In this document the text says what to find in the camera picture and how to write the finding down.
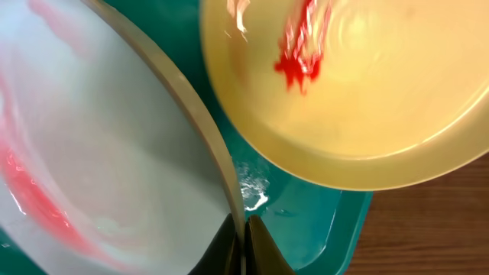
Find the red dye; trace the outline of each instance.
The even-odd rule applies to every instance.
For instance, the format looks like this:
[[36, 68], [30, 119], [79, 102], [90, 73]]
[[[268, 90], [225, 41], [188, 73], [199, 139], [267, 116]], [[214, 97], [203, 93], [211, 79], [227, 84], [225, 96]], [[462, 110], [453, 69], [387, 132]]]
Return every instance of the red dye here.
[[70, 223], [54, 202], [48, 198], [31, 174], [24, 168], [21, 161], [9, 147], [6, 136], [20, 140], [20, 135], [12, 114], [11, 91], [7, 81], [0, 72], [0, 97], [3, 97], [3, 110], [0, 111], [0, 174], [4, 177], [7, 187], [14, 196], [19, 207], [30, 215], [37, 223], [65, 244], [85, 255], [97, 258], [119, 270], [128, 267], [100, 251], [89, 240], [85, 239]]
[[275, 71], [285, 73], [287, 88], [290, 88], [296, 79], [300, 85], [300, 92], [304, 95], [306, 94], [306, 91], [303, 90], [304, 78], [309, 77], [311, 80], [314, 80], [319, 75], [321, 60], [323, 58], [322, 48], [324, 46], [329, 19], [331, 18], [331, 5], [328, 4], [322, 22], [321, 32], [319, 33], [317, 49], [309, 57], [306, 57], [303, 54], [303, 50], [304, 46], [308, 43], [308, 39], [310, 39], [313, 29], [311, 18], [317, 8], [316, 1], [304, 0], [295, 32], [290, 23], [287, 23], [284, 42], [280, 44], [280, 49], [282, 50], [280, 61], [275, 63]]

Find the teal plastic tray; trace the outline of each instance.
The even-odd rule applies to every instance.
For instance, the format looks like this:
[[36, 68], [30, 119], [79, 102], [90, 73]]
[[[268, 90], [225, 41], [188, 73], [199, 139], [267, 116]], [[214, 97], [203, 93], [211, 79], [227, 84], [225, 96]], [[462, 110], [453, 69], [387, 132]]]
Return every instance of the teal plastic tray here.
[[[209, 84], [199, 39], [199, 0], [107, 0], [180, 68], [215, 119], [238, 172], [247, 215], [258, 214], [299, 275], [348, 268], [372, 192], [328, 189], [269, 163], [232, 127]], [[0, 275], [44, 274], [0, 234]]]

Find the brown wooden surface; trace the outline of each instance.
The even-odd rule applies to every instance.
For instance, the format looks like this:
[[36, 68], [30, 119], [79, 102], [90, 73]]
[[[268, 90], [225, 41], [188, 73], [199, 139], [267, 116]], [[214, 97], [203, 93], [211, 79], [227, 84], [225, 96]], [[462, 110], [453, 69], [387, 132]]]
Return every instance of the brown wooden surface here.
[[489, 275], [489, 155], [376, 192], [346, 274]]

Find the white bowl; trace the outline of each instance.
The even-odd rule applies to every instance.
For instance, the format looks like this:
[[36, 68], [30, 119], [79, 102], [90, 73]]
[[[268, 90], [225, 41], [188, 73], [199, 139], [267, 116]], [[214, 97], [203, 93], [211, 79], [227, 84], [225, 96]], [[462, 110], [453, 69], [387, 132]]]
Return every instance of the white bowl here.
[[115, 31], [78, 1], [3, 0], [0, 91], [0, 225], [40, 267], [190, 272], [229, 213], [222, 176]]

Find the black object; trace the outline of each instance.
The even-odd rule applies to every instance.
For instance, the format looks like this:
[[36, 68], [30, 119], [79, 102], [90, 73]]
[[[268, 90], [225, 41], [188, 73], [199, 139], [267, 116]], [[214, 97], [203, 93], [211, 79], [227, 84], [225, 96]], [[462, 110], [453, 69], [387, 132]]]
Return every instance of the black object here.
[[204, 256], [189, 275], [240, 275], [241, 255], [246, 256], [247, 275], [294, 275], [275, 244], [267, 227], [257, 215], [246, 222], [244, 251], [229, 214], [212, 239]]
[[283, 258], [267, 227], [257, 215], [246, 222], [244, 233], [246, 274], [294, 275], [295, 272]]
[[240, 275], [241, 246], [236, 235], [235, 223], [228, 214], [204, 256], [189, 275]]

